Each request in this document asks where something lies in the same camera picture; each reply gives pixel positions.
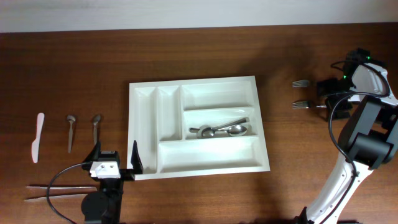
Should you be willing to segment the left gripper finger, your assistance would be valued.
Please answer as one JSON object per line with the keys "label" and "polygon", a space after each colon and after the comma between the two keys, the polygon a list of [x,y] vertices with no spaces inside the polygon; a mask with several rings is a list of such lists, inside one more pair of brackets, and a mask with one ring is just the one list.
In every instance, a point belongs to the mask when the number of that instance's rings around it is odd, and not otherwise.
{"label": "left gripper finger", "polygon": [[134,171],[135,174],[143,174],[144,169],[141,162],[141,158],[139,156],[138,145],[136,140],[134,140],[132,146],[131,164],[132,164],[132,170]]}
{"label": "left gripper finger", "polygon": [[93,150],[86,156],[83,162],[94,162],[97,161],[101,154],[101,143],[99,141],[96,142]]}

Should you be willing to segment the steel fork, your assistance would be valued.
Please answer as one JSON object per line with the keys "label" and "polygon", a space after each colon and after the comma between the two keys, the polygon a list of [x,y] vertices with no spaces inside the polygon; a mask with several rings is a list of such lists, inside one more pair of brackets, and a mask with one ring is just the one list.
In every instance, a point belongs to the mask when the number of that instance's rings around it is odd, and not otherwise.
{"label": "steel fork", "polygon": [[297,80],[292,82],[293,88],[311,88],[316,87],[317,83],[311,80]]}
{"label": "steel fork", "polygon": [[324,105],[324,104],[319,105],[319,104],[315,103],[314,101],[301,100],[301,101],[293,102],[292,108],[293,109],[326,108],[326,105]]}

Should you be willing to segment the steel tablespoon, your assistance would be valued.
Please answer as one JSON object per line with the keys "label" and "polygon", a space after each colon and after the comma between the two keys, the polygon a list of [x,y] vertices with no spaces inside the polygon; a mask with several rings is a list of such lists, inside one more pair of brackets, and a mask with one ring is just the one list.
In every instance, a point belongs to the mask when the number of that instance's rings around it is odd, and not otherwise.
{"label": "steel tablespoon", "polygon": [[244,117],[241,118],[239,120],[236,121],[232,121],[226,124],[222,124],[216,127],[211,127],[211,126],[205,126],[204,128],[200,128],[197,131],[197,138],[212,138],[215,136],[215,134],[217,132],[221,132],[221,129],[227,129],[228,127],[240,124],[243,125],[244,123],[248,123],[249,122],[249,118],[248,117]]}
{"label": "steel tablespoon", "polygon": [[247,133],[248,129],[245,126],[242,126],[240,124],[228,127],[227,129],[221,129],[221,132],[226,132],[232,137],[236,136],[243,136],[244,134]]}

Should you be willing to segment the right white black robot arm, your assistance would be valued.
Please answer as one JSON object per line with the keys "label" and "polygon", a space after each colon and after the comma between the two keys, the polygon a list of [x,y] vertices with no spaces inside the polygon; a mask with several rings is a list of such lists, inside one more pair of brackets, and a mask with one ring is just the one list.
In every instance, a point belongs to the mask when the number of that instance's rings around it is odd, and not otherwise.
{"label": "right white black robot arm", "polygon": [[365,49],[355,49],[330,65],[343,73],[316,83],[318,99],[334,120],[347,122],[331,137],[338,160],[318,197],[304,207],[294,223],[339,223],[339,216],[365,178],[397,153],[397,98],[387,80],[385,63]]}

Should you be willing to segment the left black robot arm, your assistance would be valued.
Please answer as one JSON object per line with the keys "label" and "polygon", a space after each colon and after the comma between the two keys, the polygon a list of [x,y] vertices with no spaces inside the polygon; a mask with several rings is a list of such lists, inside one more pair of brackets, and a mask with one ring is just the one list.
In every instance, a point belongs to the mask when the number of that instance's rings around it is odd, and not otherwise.
{"label": "left black robot arm", "polygon": [[133,142],[131,154],[132,169],[121,169],[119,152],[102,151],[97,142],[83,161],[82,169],[99,182],[99,189],[89,193],[81,203],[85,223],[119,223],[123,198],[123,185],[134,181],[137,174],[143,173],[137,142]]}

